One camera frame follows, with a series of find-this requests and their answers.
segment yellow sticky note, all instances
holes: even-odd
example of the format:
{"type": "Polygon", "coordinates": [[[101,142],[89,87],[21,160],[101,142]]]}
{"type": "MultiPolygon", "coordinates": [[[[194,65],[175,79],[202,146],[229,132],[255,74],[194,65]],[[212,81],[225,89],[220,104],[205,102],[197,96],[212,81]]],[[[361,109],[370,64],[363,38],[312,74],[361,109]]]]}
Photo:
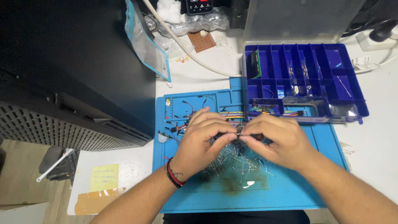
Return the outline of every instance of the yellow sticky note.
{"type": "Polygon", "coordinates": [[[119,164],[93,167],[90,192],[115,189],[119,181],[119,164]]]}

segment wrist tattoo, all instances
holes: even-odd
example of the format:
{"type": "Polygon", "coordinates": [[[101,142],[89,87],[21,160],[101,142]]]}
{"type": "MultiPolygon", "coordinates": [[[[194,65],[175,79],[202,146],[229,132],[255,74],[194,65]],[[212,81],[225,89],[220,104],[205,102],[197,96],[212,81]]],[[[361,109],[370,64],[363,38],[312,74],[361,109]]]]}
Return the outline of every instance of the wrist tattoo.
{"type": "Polygon", "coordinates": [[[184,174],[182,174],[182,173],[174,172],[171,168],[170,168],[170,171],[172,172],[172,174],[173,174],[173,176],[174,176],[175,178],[178,178],[178,175],[179,175],[179,174],[181,174],[181,176],[184,176],[184,174]]]}

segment human hand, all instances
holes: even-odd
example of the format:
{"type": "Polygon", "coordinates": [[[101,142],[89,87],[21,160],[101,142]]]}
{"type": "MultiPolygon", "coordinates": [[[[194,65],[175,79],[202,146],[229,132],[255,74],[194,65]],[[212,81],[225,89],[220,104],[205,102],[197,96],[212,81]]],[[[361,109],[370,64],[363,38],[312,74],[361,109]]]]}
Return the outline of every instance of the human hand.
{"type": "Polygon", "coordinates": [[[267,160],[292,170],[300,170],[317,152],[294,119],[262,114],[252,119],[242,130],[240,139],[267,160]],[[258,141],[265,137],[273,143],[258,141]]]}
{"type": "Polygon", "coordinates": [[[179,181],[186,181],[191,176],[212,163],[230,141],[236,139],[236,128],[225,121],[218,113],[209,113],[205,107],[191,118],[176,155],[169,167],[179,181]],[[213,145],[207,142],[219,132],[226,133],[213,145]]]}

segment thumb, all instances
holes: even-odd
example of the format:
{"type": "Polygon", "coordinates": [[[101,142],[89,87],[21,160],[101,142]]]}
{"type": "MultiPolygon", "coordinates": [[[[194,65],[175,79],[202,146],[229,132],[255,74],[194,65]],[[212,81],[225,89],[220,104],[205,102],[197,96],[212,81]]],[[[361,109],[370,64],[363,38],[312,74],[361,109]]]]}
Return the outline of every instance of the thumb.
{"type": "Polygon", "coordinates": [[[228,143],[236,138],[237,136],[234,133],[222,135],[213,143],[213,145],[210,147],[206,154],[209,154],[209,156],[214,160],[218,156],[222,148],[224,148],[228,143]]]}
{"type": "Polygon", "coordinates": [[[246,142],[251,150],[254,150],[256,153],[262,155],[267,160],[273,161],[275,158],[275,153],[269,149],[264,143],[257,141],[252,136],[240,136],[240,140],[246,142]]]}

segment white desk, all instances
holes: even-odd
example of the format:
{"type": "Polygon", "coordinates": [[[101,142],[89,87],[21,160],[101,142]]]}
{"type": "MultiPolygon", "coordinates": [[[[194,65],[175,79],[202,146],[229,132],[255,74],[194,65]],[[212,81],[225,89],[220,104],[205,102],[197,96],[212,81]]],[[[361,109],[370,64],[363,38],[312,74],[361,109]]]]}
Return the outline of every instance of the white desk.
{"type": "MultiPolygon", "coordinates": [[[[228,47],[211,48],[193,54],[205,64],[226,73],[241,74],[241,45],[243,30],[228,32],[228,47]]],[[[373,63],[382,62],[386,56],[398,53],[398,49],[363,52],[355,37],[342,39],[350,57],[369,55],[373,63]]],[[[156,81],[156,97],[165,94],[218,90],[229,87],[228,77],[211,72],[193,60],[185,63],[170,62],[173,88],[164,79],[156,81]]],[[[398,90],[398,59],[389,64],[363,74],[358,74],[359,84],[367,100],[370,116],[350,124],[335,124],[339,141],[342,144],[352,173],[369,183],[387,197],[398,203],[398,147],[395,147],[394,131],[398,120],[393,111],[398,109],[395,90],[398,90]]],[[[77,172],[70,196],[68,214],[74,215],[77,195],[90,189],[92,167],[119,163],[119,187],[130,189],[152,170],[153,141],[139,148],[118,149],[104,152],[80,152],[77,172]]]]}

